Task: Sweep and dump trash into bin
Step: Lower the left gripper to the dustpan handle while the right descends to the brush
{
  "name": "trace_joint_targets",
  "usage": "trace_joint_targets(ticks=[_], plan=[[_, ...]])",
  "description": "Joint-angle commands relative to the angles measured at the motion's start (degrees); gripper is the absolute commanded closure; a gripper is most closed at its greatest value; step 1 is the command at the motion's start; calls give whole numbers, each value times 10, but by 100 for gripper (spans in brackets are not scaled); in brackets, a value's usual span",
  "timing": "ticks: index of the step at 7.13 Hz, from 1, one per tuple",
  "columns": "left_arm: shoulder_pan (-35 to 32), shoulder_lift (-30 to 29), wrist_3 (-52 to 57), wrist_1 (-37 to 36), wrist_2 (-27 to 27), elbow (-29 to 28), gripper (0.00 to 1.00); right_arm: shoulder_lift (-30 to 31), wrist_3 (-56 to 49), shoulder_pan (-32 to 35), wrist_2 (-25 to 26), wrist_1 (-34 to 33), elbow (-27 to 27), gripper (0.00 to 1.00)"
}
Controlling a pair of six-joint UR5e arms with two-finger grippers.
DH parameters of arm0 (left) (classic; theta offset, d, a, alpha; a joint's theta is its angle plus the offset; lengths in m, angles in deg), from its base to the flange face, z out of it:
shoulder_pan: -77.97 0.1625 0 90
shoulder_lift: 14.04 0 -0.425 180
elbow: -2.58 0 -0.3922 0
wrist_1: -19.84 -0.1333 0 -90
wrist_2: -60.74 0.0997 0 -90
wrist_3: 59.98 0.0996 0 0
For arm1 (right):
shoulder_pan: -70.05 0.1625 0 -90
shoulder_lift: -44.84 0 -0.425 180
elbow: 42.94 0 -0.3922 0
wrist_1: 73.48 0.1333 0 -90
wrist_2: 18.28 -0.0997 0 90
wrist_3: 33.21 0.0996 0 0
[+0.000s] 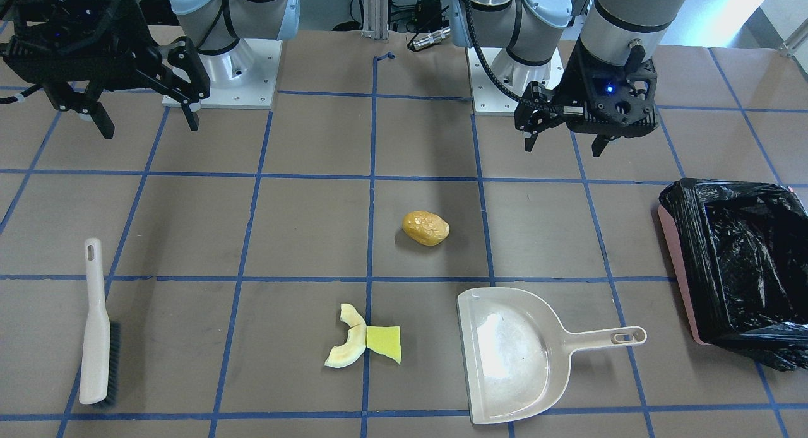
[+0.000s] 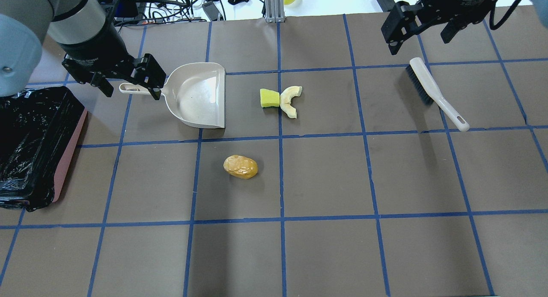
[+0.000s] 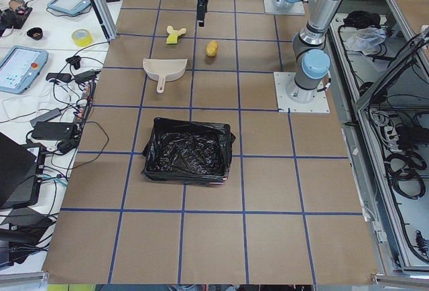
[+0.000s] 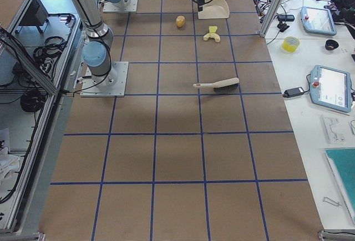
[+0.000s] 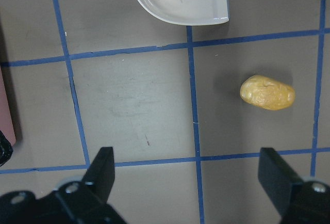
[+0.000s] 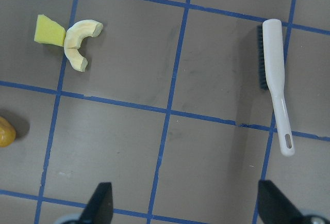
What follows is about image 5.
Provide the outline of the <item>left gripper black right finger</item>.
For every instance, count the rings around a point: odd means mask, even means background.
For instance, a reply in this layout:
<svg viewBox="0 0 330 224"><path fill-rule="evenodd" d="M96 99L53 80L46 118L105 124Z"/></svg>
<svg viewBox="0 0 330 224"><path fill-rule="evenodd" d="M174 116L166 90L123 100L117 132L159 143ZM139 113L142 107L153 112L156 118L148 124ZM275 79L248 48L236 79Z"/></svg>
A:
<svg viewBox="0 0 330 224"><path fill-rule="evenodd" d="M329 223L329 185L300 177L273 148L261 148L258 180L280 223Z"/></svg>

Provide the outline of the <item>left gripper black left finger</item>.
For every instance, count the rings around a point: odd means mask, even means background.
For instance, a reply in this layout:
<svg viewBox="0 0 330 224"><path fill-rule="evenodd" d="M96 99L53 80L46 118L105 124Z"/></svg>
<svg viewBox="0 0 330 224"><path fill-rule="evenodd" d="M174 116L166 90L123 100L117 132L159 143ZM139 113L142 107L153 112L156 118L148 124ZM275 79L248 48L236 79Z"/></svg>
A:
<svg viewBox="0 0 330 224"><path fill-rule="evenodd" d="M81 180L42 198L28 190L1 196L1 223L125 223L107 200L115 180L112 147L102 147Z"/></svg>

